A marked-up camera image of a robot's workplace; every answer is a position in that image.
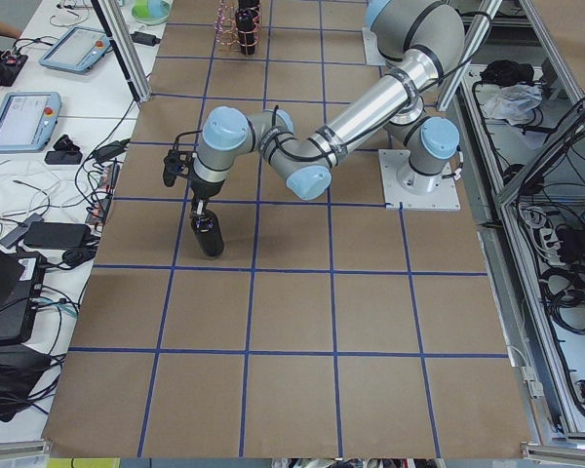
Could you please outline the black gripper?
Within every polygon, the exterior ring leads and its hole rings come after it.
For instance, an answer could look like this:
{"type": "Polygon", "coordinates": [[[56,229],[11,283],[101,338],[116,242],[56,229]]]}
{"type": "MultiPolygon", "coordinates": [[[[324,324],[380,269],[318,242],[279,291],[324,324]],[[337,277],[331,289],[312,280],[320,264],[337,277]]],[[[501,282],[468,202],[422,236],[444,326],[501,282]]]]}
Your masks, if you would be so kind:
{"type": "Polygon", "coordinates": [[[192,175],[189,178],[189,185],[193,192],[190,215],[192,218],[199,217],[201,214],[210,215],[212,213],[208,207],[209,199],[220,192],[223,184],[223,181],[205,181],[196,175],[192,175]]]}

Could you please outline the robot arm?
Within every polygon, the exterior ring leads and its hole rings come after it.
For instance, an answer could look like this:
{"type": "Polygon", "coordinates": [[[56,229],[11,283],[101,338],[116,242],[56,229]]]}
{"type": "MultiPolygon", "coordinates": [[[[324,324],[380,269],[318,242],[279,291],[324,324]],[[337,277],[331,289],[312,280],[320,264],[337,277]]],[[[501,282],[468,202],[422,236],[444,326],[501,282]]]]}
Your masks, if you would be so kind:
{"type": "Polygon", "coordinates": [[[390,69],[337,117],[305,139],[293,133],[285,112],[265,109],[246,115],[219,106],[208,116],[189,172],[195,216],[205,212],[237,157],[257,152],[301,200],[320,196],[331,169],[379,130],[401,139],[416,175],[439,175],[456,153],[459,132],[446,118],[428,117],[421,94],[458,66],[464,26],[444,1],[372,1],[366,25],[390,69]]]}

